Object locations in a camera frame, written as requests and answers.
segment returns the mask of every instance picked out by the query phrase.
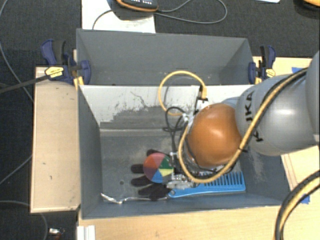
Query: blue clamp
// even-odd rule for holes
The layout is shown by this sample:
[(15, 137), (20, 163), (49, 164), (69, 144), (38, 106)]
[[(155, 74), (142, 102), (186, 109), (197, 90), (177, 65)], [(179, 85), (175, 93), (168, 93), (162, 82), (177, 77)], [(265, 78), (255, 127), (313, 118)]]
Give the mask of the blue clamp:
[(250, 62), (248, 66), (248, 78), (250, 84), (258, 84), (276, 75), (272, 66), (276, 61), (276, 51), (271, 45), (261, 45), (262, 60), (259, 60), (259, 67), (256, 63)]
[(76, 78), (76, 75), (74, 75), (73, 72), (77, 71), (77, 75), (83, 77), (84, 84), (88, 85), (91, 79), (89, 61), (82, 60), (80, 65), (77, 65), (72, 56), (64, 52), (65, 44), (65, 40), (48, 39), (40, 47), (42, 56), (49, 67), (63, 67), (63, 75), (50, 80), (62, 81), (73, 85), (74, 79)]

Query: gray robot arm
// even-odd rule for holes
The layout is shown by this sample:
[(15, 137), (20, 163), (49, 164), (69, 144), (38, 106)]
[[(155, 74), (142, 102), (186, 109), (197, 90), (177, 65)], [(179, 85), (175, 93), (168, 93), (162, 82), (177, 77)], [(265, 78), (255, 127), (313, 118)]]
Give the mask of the gray robot arm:
[[(269, 78), (239, 97), (235, 116), (242, 136), (268, 91), (285, 77)], [(306, 76), (287, 86), (268, 107), (248, 144), (267, 156), (279, 156), (314, 145), (319, 146), (319, 51)]]

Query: gray box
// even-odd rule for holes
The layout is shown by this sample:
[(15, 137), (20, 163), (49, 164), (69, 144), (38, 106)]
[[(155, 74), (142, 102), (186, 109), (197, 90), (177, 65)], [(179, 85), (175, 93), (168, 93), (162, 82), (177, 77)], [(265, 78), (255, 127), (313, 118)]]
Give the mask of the gray box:
[(176, 70), (207, 85), (246, 85), (252, 61), (247, 39), (204, 35), (77, 29), (76, 51), (90, 62), (91, 85), (158, 85)]
[[(145, 42), (150, 37), (151, 48), (147, 49)], [(121, 67), (116, 62), (119, 57), (112, 49), (117, 40), (121, 40), (115, 44), (117, 52), (121, 52), (122, 46), (130, 47), (124, 52), (127, 56), (120, 60)], [(133, 40), (140, 44), (136, 49), (132, 44)], [(195, 57), (197, 63), (190, 56), (184, 56), (184, 51), (189, 53), (192, 50), (187, 44), (201, 45), (202, 41), (205, 41), (207, 51), (211, 51), (211, 56), (206, 53), (201, 59), (197, 60)], [(155, 48), (165, 58), (149, 56)], [(249, 87), (244, 85), (247, 83), (247, 63), (250, 61), (248, 48), (248, 42), (242, 38), (78, 30), (78, 60), (88, 59), (92, 66), (92, 85), (83, 85), (78, 89), (83, 219), (281, 204), (289, 192), (281, 158), (261, 156), (251, 151), (242, 154), (239, 160), (246, 184), (244, 193), (183, 197), (156, 202), (128, 201), (121, 205), (104, 201), (100, 196), (100, 193), (105, 193), (117, 200), (137, 196), (138, 189), (130, 181), (140, 175), (131, 173), (131, 165), (142, 164), (148, 149), (165, 153), (171, 151), (170, 136), (162, 131), (165, 113), (157, 99), (156, 85), (164, 75), (180, 69), (180, 66), (196, 72), (206, 84), (211, 85), (208, 86), (209, 101), (218, 103), (226, 98), (239, 96)], [(201, 50), (195, 50), (194, 54), (200, 56)], [(247, 61), (242, 60), (240, 54), (247, 54)], [(135, 74), (130, 70), (130, 65), (132, 69), (140, 71)], [(230, 73), (230, 77), (225, 76), (225, 71)], [(183, 78), (175, 83), (178, 86), (165, 87), (163, 95), (166, 105), (191, 111), (199, 90), (198, 83), (192, 85), (194, 83)]]

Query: black cable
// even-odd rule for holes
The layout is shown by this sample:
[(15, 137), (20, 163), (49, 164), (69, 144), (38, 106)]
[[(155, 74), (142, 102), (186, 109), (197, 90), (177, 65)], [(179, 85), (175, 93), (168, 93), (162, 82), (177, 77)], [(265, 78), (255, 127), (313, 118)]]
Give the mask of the black cable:
[(97, 21), (98, 21), (103, 15), (106, 15), (106, 14), (108, 14), (108, 13), (110, 13), (110, 12), (112, 12), (111, 9), (106, 10), (105, 12), (101, 13), (101, 14), (95, 19), (95, 21), (94, 21), (94, 23), (93, 23), (93, 25), (92, 25), (92, 29), (91, 29), (91, 30), (94, 30), (94, 29), (95, 29), (95, 25), (96, 25)]
[(170, 18), (170, 19), (182, 21), (182, 22), (196, 23), (196, 24), (203, 24), (203, 25), (219, 23), (219, 22), (222, 22), (227, 17), (228, 9), (227, 9), (225, 3), (222, 2), (221, 0), (217, 0), (217, 1), (223, 6), (225, 13), (224, 13), (224, 16), (222, 18), (214, 20), (214, 21), (196, 21), (196, 20), (190, 20), (190, 19), (184, 19), (184, 18), (178, 18), (178, 17), (166, 15), (167, 13), (172, 13), (172, 12), (175, 12), (175, 11), (179, 10), (180, 8), (182, 8), (186, 4), (190, 3), (191, 1), (192, 0), (187, 0), (183, 4), (179, 5), (178, 7), (170, 9), (170, 10), (158, 10), (159, 13), (155, 12), (154, 14), (162, 16), (162, 17), (167, 17), (167, 18)]
[(9, 92), (9, 91), (13, 91), (13, 90), (16, 90), (16, 89), (19, 89), (21, 87), (25, 87), (25, 86), (28, 86), (28, 85), (33, 85), (33, 84), (39, 83), (39, 82), (47, 80), (47, 79), (48, 79), (48, 76), (44, 75), (44, 76), (41, 76), (41, 77), (38, 77), (38, 78), (35, 78), (35, 79), (31, 79), (29, 81), (21, 82), (21, 83), (18, 83), (16, 85), (12, 85), (12, 86), (9, 86), (9, 87), (6, 87), (6, 88), (2, 88), (2, 89), (0, 89), (0, 94), (6, 93), (6, 92)]
[(302, 189), (307, 185), (309, 182), (313, 181), (314, 179), (318, 178), (320, 176), (320, 171), (316, 171), (313, 174), (309, 175), (307, 178), (305, 178), (303, 181), (301, 181), (284, 199), (282, 202), (281, 208), (278, 212), (276, 223), (275, 223), (275, 229), (274, 229), (274, 236), (275, 240), (280, 240), (281, 238), (281, 228), (280, 228), (280, 222), (283, 217), (284, 211), (286, 207), (288, 206), (291, 199)]
[[(315, 186), (313, 189), (311, 189), (308, 193), (305, 194), (305, 196), (301, 197), (299, 199), (299, 201), (296, 203), (296, 205), (293, 207), (292, 211), (307, 197), (312, 195), (316, 190), (318, 190), (320, 188), (320, 184), (318, 184), (317, 186)], [(290, 211), (290, 213), (288, 214), (287, 218), (285, 219), (284, 223), (286, 223), (286, 221), (288, 220), (290, 214), (292, 213), (292, 211)], [(283, 227), (280, 231), (280, 240), (284, 240), (284, 229), (285, 229), (285, 224), (283, 224)]]
[(178, 106), (171, 106), (165, 111), (166, 127), (164, 127), (163, 130), (165, 132), (169, 132), (170, 133), (172, 152), (177, 152), (177, 146), (176, 146), (175, 138), (176, 138), (177, 131), (181, 131), (183, 129), (182, 127), (179, 127), (183, 116), (180, 116), (179, 119), (177, 120), (177, 122), (175, 123), (175, 126), (172, 127), (170, 122), (169, 122), (169, 118), (168, 118), (169, 111), (171, 111), (171, 110), (178, 110), (181, 113), (185, 113), (185, 111), (182, 108), (178, 107)]

